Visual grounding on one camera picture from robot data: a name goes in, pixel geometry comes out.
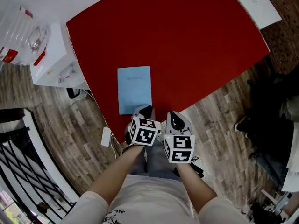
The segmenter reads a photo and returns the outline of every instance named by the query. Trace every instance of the white box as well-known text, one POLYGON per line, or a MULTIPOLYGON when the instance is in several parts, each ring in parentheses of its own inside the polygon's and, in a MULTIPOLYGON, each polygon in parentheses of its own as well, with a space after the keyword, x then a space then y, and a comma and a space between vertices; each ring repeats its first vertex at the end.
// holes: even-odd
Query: white box
POLYGON ((133 116, 132 124, 128 130, 132 143, 152 146, 157 133, 161 132, 161 123, 133 116))
POLYGON ((110 140, 111 140, 111 129, 109 129, 108 127, 104 127, 101 145, 105 147, 109 147, 110 140))
POLYGON ((164 136, 164 151, 170 163, 190 163, 195 147, 194 135, 164 136))
POLYGON ((280 15, 269 0, 238 0, 250 15, 258 29, 281 20, 280 15))
POLYGON ((46 55, 37 66, 30 66, 33 84, 89 89, 75 53, 66 24, 50 26, 46 55))

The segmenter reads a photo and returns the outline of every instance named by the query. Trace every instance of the cable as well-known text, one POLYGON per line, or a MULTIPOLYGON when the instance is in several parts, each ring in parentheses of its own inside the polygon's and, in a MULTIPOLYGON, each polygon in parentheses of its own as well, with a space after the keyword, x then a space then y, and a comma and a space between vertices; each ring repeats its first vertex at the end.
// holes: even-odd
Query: cable
MULTIPOLYGON (((94 99, 94 101, 95 101, 96 104, 98 104, 97 101, 95 100, 95 98, 93 97, 93 95, 91 95, 91 94, 88 93, 87 91, 85 91, 85 92, 86 92, 91 98, 94 99)), ((107 122, 106 122, 106 120, 105 120, 105 117, 104 117, 103 113, 102 113, 102 116, 103 116, 103 118, 104 118, 104 121, 105 121, 106 126, 109 128, 109 126, 108 126, 108 124, 107 124, 107 122)))
POLYGON ((117 148, 115 147, 115 143, 113 140, 111 140, 111 145, 113 146, 114 150, 117 152, 117 155, 120 156, 121 154, 117 151, 117 148))
POLYGON ((185 130, 183 130, 182 132, 176 132, 176 133, 174 133, 173 135, 176 135, 176 134, 184 134, 184 132, 185 131, 190 131, 189 129, 185 129, 185 130))
POLYGON ((197 159, 199 159, 199 157, 198 157, 198 156, 194 156, 193 158, 191 158, 191 162, 192 162, 192 163, 195 163, 195 161, 196 161, 197 159))
MULTIPOLYGON (((97 101, 95 100, 95 98, 93 97, 93 95, 91 95, 91 94, 90 94, 89 92, 87 92, 87 91, 85 91, 85 92, 86 92, 91 98, 93 98, 95 102, 97 102, 97 101)), ((105 121, 105 123, 106 123, 106 126, 109 128, 109 126, 108 126, 108 124, 107 124, 107 122, 106 122, 105 117, 104 117, 103 114, 102 114, 102 116, 103 116, 103 118, 104 118, 104 121, 105 121)), ((113 134, 110 135, 110 145, 111 145, 111 148, 112 148, 112 150, 113 150, 113 152, 114 152, 114 156, 115 156, 115 160, 116 160, 116 159, 117 159, 117 157, 116 157, 116 149, 115 149, 115 147, 113 147, 113 145, 112 145, 112 140, 111 140, 112 135, 113 135, 113 134)))
POLYGON ((114 148, 113 148, 112 141, 111 141, 111 137, 112 137, 112 135, 113 135, 113 134, 110 135, 110 144, 111 144, 111 147, 112 147, 113 152, 114 152, 115 160, 117 160, 116 152, 115 152, 115 150, 114 150, 114 148))

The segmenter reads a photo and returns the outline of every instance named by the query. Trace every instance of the gray pants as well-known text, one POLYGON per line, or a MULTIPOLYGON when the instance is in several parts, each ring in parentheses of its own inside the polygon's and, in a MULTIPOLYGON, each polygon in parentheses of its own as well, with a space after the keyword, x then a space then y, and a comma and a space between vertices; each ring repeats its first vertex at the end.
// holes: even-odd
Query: gray pants
POLYGON ((260 166, 281 190, 284 186, 288 168, 269 154, 258 153, 253 162, 260 166))
POLYGON ((169 163, 163 144, 157 139, 153 146, 145 146, 145 149, 137 156, 130 174, 150 177, 160 177, 181 182, 181 179, 173 173, 174 163, 169 163))

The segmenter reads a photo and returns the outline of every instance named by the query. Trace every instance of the red label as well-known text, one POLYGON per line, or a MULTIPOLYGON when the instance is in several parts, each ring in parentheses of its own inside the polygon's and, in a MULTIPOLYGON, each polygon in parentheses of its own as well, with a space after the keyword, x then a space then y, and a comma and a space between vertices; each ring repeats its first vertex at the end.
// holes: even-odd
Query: red label
POLYGON ((6 63, 10 63, 13 61, 13 59, 15 59, 15 57, 17 56, 18 52, 15 50, 8 50, 8 53, 6 54, 6 56, 3 58, 3 62, 6 63))
POLYGON ((32 15, 32 13, 30 11, 26 10, 25 14, 28 15, 29 17, 33 18, 33 15, 32 15))
POLYGON ((38 59, 36 60, 36 62, 34 62, 34 66, 37 66, 37 64, 39 64, 39 62, 41 61, 41 59, 45 56, 46 52, 43 51, 42 54, 38 57, 38 59))

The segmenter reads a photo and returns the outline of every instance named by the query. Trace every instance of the white cable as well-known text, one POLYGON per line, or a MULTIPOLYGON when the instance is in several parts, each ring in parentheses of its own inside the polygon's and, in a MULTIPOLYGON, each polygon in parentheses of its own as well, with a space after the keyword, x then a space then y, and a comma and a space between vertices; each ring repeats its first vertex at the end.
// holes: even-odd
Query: white cable
MULTIPOLYGON (((94 98, 90 93, 88 93, 88 92, 86 92, 86 93, 87 93, 91 98, 93 98, 95 102, 97 102, 97 101, 95 100, 95 98, 94 98)), ((104 118, 104 121, 105 121, 107 127, 109 128, 109 126, 108 126, 108 124, 107 124, 107 122, 106 122, 106 120, 105 120, 104 115, 103 115, 103 118, 104 118)), ((115 156, 115 160, 116 160, 116 159, 117 159, 117 157, 116 157, 116 151, 114 150, 114 147, 113 147, 113 145, 112 145, 112 141, 111 141, 111 137, 112 137, 112 135, 113 135, 113 134, 110 135, 110 145, 111 145, 111 147, 112 147, 112 150, 113 150, 113 152, 114 152, 114 156, 115 156)))
MULTIPOLYGON (((97 103, 97 101, 95 100, 95 98, 93 97, 93 95, 91 95, 90 93, 88 93, 88 92, 86 92, 91 98, 93 98, 94 99, 94 101, 97 103)), ((103 116, 103 118, 104 118, 104 121, 105 121, 105 123, 106 123, 106 126, 109 128, 109 126, 108 126, 108 124, 107 124, 107 122, 106 122, 106 120, 105 120, 105 117, 104 117, 104 115, 102 114, 102 116, 103 116)))
POLYGON ((111 137, 112 137, 112 135, 113 135, 113 134, 110 135, 110 145, 111 145, 111 147, 112 147, 112 149, 113 149, 114 156, 115 156, 115 160, 117 160, 116 152, 115 152, 115 150, 114 150, 114 147, 113 147, 113 145, 112 145, 112 141, 111 141, 111 137))

